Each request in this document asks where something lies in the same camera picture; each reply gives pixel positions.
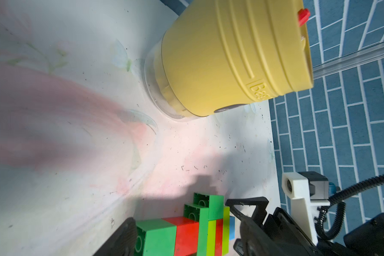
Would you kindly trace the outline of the green long lego brick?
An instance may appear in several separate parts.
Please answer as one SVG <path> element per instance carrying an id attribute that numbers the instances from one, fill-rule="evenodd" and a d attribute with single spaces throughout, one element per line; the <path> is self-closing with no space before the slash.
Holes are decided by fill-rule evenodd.
<path id="1" fill-rule="evenodd" d="M 207 255 L 209 208 L 197 204 L 185 204 L 183 216 L 198 222 L 197 256 Z"/>

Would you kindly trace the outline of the red long lego brick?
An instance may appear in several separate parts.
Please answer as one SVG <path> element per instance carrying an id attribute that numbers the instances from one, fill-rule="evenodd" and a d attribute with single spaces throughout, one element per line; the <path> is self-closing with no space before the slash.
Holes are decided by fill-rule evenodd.
<path id="1" fill-rule="evenodd" d="M 216 220 L 214 255 L 222 256 L 223 250 L 223 219 Z"/>

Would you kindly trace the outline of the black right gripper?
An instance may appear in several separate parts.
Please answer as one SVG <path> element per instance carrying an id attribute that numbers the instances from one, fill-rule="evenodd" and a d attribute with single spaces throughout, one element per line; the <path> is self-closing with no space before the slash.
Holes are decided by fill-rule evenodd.
<path id="1" fill-rule="evenodd" d="M 268 204 L 265 197 L 226 200 L 230 213 L 241 221 L 241 237 L 234 244 L 240 256 L 355 255 L 339 243 L 320 241 L 315 245 L 283 209 L 268 214 Z"/>

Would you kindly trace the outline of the red square lego brick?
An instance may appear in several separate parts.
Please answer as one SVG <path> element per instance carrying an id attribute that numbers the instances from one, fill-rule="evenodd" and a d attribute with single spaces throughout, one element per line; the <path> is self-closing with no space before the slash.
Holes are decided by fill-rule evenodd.
<path id="1" fill-rule="evenodd" d="M 197 253 L 198 222 L 185 217 L 164 218 L 177 227 L 174 256 L 191 256 Z"/>

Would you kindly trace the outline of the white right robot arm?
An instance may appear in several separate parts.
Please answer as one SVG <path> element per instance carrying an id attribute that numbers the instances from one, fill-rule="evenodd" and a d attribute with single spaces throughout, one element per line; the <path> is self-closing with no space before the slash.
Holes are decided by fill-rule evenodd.
<path id="1" fill-rule="evenodd" d="M 335 242 L 345 219 L 346 200 L 384 185 L 384 175 L 340 189 L 317 172 L 289 172 L 282 188 L 291 210 L 266 211 L 264 197 L 229 199 L 226 204 L 240 220 L 234 250 L 240 256 L 384 256 L 384 213 Z"/>

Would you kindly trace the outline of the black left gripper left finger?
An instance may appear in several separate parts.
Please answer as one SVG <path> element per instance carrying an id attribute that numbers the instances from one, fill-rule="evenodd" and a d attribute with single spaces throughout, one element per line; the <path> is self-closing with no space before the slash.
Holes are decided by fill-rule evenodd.
<path id="1" fill-rule="evenodd" d="M 93 256 L 133 256 L 137 237 L 135 219 L 127 218 Z"/>

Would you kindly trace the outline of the green square lego brick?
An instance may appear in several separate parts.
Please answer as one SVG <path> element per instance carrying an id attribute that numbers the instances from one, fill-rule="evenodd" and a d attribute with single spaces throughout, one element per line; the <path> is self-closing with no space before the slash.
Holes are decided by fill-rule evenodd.
<path id="1" fill-rule="evenodd" d="M 218 220 L 224 214 L 224 196 L 194 193 L 193 203 L 209 209 L 208 220 Z"/>
<path id="2" fill-rule="evenodd" d="M 135 256 L 173 256 L 177 227 L 163 219 L 138 221 Z"/>

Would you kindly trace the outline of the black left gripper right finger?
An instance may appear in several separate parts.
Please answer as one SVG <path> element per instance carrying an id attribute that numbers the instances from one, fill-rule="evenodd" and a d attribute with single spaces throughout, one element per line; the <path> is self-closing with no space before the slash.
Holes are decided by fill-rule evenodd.
<path id="1" fill-rule="evenodd" d="M 257 225 L 246 217 L 240 225 L 241 256 L 312 256 L 314 245 L 291 219 L 269 217 Z"/>

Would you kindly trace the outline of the lime long lego brick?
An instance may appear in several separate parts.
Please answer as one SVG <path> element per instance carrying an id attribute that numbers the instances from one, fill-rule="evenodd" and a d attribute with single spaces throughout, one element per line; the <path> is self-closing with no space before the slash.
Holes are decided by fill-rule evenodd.
<path id="1" fill-rule="evenodd" d="M 230 207 L 224 207 L 223 211 L 223 238 L 221 255 L 229 253 L 229 228 L 230 228 Z"/>

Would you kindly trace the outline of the blue square lego brick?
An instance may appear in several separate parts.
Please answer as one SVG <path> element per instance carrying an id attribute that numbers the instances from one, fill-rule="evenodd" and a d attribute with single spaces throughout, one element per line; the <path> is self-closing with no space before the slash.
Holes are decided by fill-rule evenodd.
<path id="1" fill-rule="evenodd" d="M 235 239 L 235 220 L 236 218 L 232 215 L 229 216 L 229 240 Z"/>

